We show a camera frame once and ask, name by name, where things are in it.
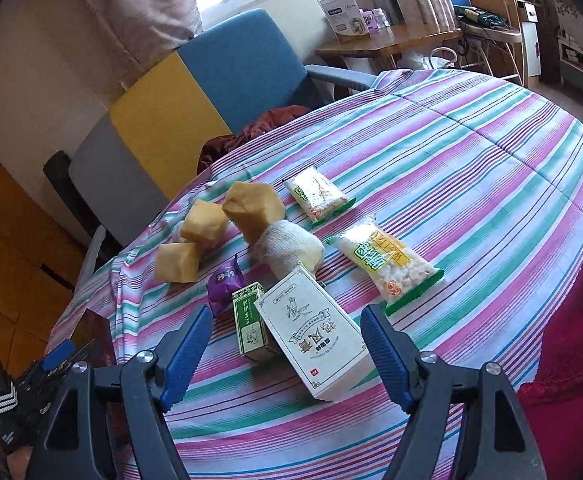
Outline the pink curtain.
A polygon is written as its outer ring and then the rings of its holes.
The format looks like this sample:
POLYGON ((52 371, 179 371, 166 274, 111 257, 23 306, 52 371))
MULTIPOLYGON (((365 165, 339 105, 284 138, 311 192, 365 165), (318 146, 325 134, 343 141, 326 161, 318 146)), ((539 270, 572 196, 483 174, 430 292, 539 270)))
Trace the pink curtain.
POLYGON ((202 33, 196 0, 83 1, 98 23, 125 89, 202 33))

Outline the large white tea box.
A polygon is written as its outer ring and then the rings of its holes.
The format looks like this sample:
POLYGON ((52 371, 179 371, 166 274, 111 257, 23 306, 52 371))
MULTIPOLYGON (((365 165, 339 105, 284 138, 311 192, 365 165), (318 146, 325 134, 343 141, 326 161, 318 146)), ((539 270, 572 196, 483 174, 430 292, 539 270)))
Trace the large white tea box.
POLYGON ((360 327, 304 266, 256 308, 313 398, 338 401, 374 369, 360 327))

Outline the large yellow sponge block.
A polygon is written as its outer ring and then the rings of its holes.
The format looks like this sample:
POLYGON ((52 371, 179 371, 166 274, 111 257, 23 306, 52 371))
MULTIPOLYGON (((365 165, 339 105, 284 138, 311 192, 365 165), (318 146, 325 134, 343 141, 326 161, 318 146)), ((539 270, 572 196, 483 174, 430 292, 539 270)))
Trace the large yellow sponge block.
POLYGON ((200 251, 195 243, 164 244, 157 252, 154 276, 159 282, 195 283, 199 263, 200 251))

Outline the dark red cloth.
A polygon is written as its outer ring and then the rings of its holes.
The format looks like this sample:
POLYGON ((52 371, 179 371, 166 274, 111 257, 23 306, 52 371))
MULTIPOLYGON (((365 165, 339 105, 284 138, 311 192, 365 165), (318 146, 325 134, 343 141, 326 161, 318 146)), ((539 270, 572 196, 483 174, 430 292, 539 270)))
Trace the dark red cloth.
POLYGON ((229 133, 225 136, 216 136, 203 144, 198 162, 197 174, 209 168, 223 156, 236 150, 241 145, 247 144, 262 134, 270 132, 278 127, 288 124, 293 120, 310 113, 308 107, 301 105, 289 105, 268 110, 250 125, 244 126, 238 133, 229 133))

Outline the wooden desk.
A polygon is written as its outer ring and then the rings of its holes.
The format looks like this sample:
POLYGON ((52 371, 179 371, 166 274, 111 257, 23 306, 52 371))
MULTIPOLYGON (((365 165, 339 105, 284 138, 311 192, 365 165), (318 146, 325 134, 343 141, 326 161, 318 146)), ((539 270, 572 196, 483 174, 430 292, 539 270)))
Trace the wooden desk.
POLYGON ((387 60, 387 65, 397 66, 404 51, 442 44, 462 36, 459 27, 440 32, 433 25, 393 25, 366 36, 356 36, 319 47, 315 54, 330 66, 345 66, 346 58, 387 60))

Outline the wooden chair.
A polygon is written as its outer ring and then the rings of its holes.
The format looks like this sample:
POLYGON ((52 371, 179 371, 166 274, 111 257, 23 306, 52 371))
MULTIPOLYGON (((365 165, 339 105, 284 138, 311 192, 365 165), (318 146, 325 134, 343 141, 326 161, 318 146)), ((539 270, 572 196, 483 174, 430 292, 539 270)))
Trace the wooden chair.
POLYGON ((525 69, 516 58, 523 46, 520 21, 515 17, 514 0, 451 0, 456 22, 469 52, 477 56, 474 64, 490 76, 525 86, 525 69))

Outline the white appliance carton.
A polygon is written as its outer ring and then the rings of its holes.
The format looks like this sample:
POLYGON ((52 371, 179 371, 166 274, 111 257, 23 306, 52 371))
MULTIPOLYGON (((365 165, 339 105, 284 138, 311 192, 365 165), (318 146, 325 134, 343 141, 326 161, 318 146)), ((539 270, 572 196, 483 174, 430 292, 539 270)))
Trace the white appliance carton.
POLYGON ((321 0, 320 6, 339 41, 366 37, 369 34, 357 0, 321 0))

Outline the gold tin tray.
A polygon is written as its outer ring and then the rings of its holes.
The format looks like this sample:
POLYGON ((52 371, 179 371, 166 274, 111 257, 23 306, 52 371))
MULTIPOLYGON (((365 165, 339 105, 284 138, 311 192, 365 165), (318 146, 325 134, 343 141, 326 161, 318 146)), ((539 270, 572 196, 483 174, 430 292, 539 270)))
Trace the gold tin tray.
POLYGON ((107 318, 92 310, 85 310, 71 335, 75 352, 92 367, 116 364, 107 318))

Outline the small green white box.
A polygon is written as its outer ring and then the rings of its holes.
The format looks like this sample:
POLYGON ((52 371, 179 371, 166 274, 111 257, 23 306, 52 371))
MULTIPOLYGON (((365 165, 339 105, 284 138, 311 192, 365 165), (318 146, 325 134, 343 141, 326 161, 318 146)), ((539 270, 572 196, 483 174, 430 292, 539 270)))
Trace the small green white box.
POLYGON ((259 282, 253 282, 233 293, 239 352, 245 358, 258 363, 280 355, 277 342, 256 308, 256 302, 264 292, 265 289, 259 282))

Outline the red blanket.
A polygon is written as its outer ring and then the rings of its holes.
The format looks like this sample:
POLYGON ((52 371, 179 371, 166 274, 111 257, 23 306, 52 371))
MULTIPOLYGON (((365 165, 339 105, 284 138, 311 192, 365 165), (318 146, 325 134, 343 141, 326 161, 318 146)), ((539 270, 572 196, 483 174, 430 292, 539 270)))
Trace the red blanket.
POLYGON ((546 325, 537 374, 518 397, 550 479, 583 479, 583 265, 546 325))

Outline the green white candy bag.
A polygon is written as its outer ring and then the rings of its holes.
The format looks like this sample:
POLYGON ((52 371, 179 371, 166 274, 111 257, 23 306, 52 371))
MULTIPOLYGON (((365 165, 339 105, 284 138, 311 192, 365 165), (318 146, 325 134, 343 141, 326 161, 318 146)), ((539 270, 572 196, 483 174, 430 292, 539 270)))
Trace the green white candy bag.
POLYGON ((383 229, 374 216, 365 216, 324 243, 336 247, 372 280, 392 315, 443 278, 437 268, 398 237, 383 229))

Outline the grey yellow blue chair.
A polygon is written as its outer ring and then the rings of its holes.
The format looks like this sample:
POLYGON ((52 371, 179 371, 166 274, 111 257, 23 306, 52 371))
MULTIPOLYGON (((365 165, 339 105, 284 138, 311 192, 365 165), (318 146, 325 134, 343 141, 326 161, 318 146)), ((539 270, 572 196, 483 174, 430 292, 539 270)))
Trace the grey yellow blue chair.
POLYGON ((118 255, 196 177, 203 144, 274 108, 325 105, 316 84, 365 90, 372 75, 305 65, 263 9, 233 16, 170 53, 113 104, 74 154, 43 172, 90 234, 76 282, 118 255))

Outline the purple snack packet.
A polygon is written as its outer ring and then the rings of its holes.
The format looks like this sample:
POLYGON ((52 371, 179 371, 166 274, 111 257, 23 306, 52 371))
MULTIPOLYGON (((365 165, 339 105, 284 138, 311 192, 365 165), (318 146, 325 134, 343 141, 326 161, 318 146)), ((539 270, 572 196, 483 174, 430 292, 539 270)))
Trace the purple snack packet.
POLYGON ((233 293, 244 287, 244 275, 234 256, 216 269, 206 284, 208 301, 214 318, 233 304, 233 293))

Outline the small green snack bag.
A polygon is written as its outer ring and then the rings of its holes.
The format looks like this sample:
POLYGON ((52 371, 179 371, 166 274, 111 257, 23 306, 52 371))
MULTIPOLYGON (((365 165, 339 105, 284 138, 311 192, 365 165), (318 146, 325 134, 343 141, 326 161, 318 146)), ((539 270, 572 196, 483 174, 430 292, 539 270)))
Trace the small green snack bag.
POLYGON ((319 226, 339 216, 355 204, 354 198, 343 193, 314 166, 302 170, 284 183, 312 226, 319 226))

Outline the beige cloth roll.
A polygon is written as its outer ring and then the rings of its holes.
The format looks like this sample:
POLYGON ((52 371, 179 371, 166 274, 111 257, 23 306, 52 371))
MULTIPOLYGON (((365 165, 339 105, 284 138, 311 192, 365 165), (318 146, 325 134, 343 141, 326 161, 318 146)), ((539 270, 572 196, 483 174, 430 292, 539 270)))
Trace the beige cloth roll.
POLYGON ((268 226, 253 250, 256 258, 266 264, 278 280, 297 266, 314 274, 322 264, 325 252, 317 236, 288 220, 279 220, 268 226))

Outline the striped bed cover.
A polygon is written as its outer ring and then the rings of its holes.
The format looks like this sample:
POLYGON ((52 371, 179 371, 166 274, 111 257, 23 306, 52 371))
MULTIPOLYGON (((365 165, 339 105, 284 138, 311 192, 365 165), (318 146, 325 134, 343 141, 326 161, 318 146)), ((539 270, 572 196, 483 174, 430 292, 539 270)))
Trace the striped bed cover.
MULTIPOLYGON (((437 361, 493 362, 515 387, 538 374, 543 332, 583 265, 583 123, 530 90, 459 70, 384 73, 214 162, 78 288, 50 342, 94 311, 125 361, 204 304, 223 263, 274 286, 272 256, 235 226, 194 283, 154 275, 159 248, 176 241, 195 201, 221 204, 241 182, 274 188, 288 222, 323 243, 316 281, 350 318, 375 304, 437 361)), ((166 414, 189 474, 380 478, 406 414, 376 372, 337 400, 315 399, 320 358, 357 341, 297 292, 280 308, 309 374, 285 356, 247 359, 223 314, 184 400, 166 414)))

